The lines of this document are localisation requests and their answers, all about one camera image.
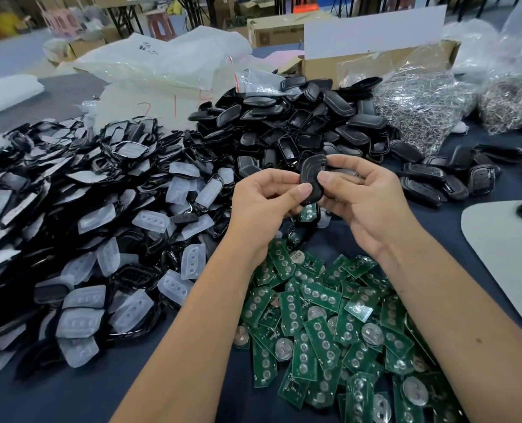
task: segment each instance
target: yellow object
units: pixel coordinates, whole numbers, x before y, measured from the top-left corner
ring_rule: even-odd
[[[11,37],[17,35],[16,27],[20,26],[20,19],[14,13],[0,13],[0,32],[1,34]]]
[[[173,3],[171,3],[169,5],[169,7],[167,8],[167,13],[168,14],[183,14],[183,6],[181,5],[180,2],[178,2],[177,0],[175,0]]]

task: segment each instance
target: forearm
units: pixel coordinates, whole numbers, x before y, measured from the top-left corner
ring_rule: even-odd
[[[214,421],[232,340],[254,267],[223,240],[111,423]]]
[[[522,421],[522,330],[421,227],[381,262],[473,423]]]

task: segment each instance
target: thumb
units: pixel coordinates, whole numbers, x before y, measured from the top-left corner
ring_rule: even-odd
[[[350,204],[357,203],[361,199],[361,194],[366,191],[365,185],[354,184],[334,172],[320,171],[318,182],[328,192],[328,196],[331,194],[334,199]]]
[[[296,208],[300,203],[306,199],[312,192],[312,184],[299,184],[294,188],[288,190],[282,196],[275,199],[275,203],[279,206],[283,214]]]

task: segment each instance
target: fingernail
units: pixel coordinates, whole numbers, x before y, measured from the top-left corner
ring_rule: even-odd
[[[298,186],[298,191],[300,191],[300,194],[302,196],[308,196],[312,192],[312,184],[310,183],[303,183]]]
[[[320,171],[318,173],[318,182],[322,185],[329,184],[332,181],[332,174],[326,171]]]

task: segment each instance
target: person's right hand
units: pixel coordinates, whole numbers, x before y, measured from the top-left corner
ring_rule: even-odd
[[[330,155],[328,165],[353,170],[359,177],[321,171],[318,181],[324,187],[324,197],[320,205],[341,216],[359,246],[379,264],[388,263],[409,235],[423,230],[410,211],[396,174],[354,156]]]

